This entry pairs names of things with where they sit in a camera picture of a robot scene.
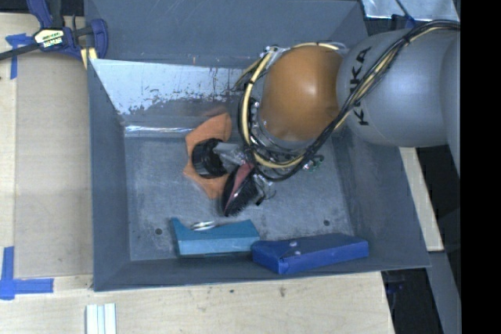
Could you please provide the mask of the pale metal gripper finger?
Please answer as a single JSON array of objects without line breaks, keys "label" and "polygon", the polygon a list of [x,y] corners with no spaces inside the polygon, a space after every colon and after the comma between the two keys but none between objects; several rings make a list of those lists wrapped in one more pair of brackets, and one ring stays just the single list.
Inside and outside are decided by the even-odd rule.
[{"label": "pale metal gripper finger", "polygon": [[274,183],[263,175],[254,174],[253,180],[258,190],[258,199],[255,201],[256,206],[260,206],[265,200],[272,199],[276,195]]},{"label": "pale metal gripper finger", "polygon": [[236,143],[219,142],[217,144],[217,154],[223,164],[244,164],[246,163],[245,152]]}]

